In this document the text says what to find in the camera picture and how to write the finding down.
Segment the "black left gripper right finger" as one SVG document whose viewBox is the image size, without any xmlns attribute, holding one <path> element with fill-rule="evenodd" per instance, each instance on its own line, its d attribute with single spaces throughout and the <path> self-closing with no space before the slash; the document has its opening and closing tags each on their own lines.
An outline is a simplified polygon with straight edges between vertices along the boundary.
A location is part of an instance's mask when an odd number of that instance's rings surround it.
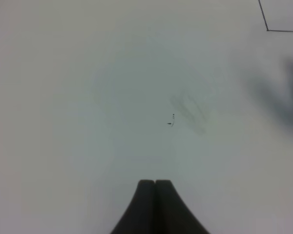
<svg viewBox="0 0 293 234">
<path fill-rule="evenodd" d="M 207 234 L 170 180 L 156 180 L 155 233 Z"/>
</svg>

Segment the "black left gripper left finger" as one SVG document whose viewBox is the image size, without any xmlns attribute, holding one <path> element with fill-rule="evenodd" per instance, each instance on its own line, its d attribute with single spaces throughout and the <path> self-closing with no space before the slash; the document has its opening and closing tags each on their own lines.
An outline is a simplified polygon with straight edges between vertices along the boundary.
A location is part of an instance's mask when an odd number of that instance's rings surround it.
<svg viewBox="0 0 293 234">
<path fill-rule="evenodd" d="M 154 232 L 155 182 L 140 180 L 134 196 L 113 234 L 152 234 Z"/>
</svg>

